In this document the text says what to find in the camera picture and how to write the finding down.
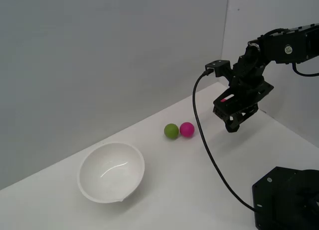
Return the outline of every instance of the table surface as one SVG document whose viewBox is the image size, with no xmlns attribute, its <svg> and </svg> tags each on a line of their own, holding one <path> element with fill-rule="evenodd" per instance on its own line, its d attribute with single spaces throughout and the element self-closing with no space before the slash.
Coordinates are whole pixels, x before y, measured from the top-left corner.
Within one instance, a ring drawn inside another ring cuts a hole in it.
<svg viewBox="0 0 319 230">
<path fill-rule="evenodd" d="M 228 133 L 212 112 L 224 89 L 215 83 L 198 92 L 198 113 L 217 164 L 247 203 L 251 186 L 276 166 L 319 169 L 319 149 L 261 111 Z M 192 139 L 164 137 L 167 123 L 186 121 L 195 124 L 191 97 L 1 190 L 1 229 L 255 230 L 253 213 L 223 185 L 198 131 Z M 141 151 L 145 175 L 123 202 L 94 203 L 80 193 L 76 174 L 92 149 L 112 141 Z"/>
</svg>

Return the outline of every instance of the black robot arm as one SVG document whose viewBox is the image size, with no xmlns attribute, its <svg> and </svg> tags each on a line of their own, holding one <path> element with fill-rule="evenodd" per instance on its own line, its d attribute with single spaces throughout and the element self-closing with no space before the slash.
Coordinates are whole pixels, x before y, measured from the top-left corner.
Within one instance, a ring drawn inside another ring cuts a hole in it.
<svg viewBox="0 0 319 230">
<path fill-rule="evenodd" d="M 263 72 L 271 62 L 293 65 L 293 70 L 306 77 L 319 76 L 297 71 L 296 64 L 319 55 L 319 24 L 293 29 L 275 29 L 248 42 L 246 52 L 231 69 L 230 62 L 217 60 L 205 65 L 205 73 L 225 77 L 229 88 L 214 101 L 214 113 L 225 122 L 228 132 L 258 110 L 258 102 L 274 87 L 264 80 Z"/>
</svg>

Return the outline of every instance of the gray wall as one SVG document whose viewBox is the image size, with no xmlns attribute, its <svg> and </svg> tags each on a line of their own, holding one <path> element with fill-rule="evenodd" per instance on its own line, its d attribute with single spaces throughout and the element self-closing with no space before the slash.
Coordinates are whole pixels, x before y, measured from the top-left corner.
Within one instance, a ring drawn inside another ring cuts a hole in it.
<svg viewBox="0 0 319 230">
<path fill-rule="evenodd" d="M 0 0 L 0 189 L 189 96 L 220 58 L 226 9 Z"/>
<path fill-rule="evenodd" d="M 318 23 L 318 13 L 318 0 L 229 0 L 222 58 L 234 64 L 245 53 L 248 41 L 274 28 Z M 315 73 L 318 66 L 316 58 L 298 68 Z M 264 76 L 275 89 L 260 108 L 319 147 L 319 77 L 300 77 L 291 65 L 275 63 L 266 68 Z"/>
</svg>

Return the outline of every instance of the pink ball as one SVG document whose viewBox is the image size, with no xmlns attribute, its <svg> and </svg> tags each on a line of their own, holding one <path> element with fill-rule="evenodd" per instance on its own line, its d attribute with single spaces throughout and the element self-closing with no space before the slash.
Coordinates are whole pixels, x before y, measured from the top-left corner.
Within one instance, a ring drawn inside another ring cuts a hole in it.
<svg viewBox="0 0 319 230">
<path fill-rule="evenodd" d="M 193 136 L 193 134 L 195 132 L 195 127 L 193 126 L 192 123 L 185 122 L 185 123 L 181 124 L 181 126 L 179 128 L 179 132 L 182 136 L 190 138 Z"/>
</svg>

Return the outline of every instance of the label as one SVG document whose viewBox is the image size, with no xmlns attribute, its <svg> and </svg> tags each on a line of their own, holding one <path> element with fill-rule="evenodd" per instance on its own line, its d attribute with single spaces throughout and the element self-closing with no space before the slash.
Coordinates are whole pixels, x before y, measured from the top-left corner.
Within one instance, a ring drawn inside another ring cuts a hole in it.
<svg viewBox="0 0 319 230">
<path fill-rule="evenodd" d="M 285 46 L 285 53 L 286 54 L 292 54 L 293 48 L 290 45 Z"/>
</svg>

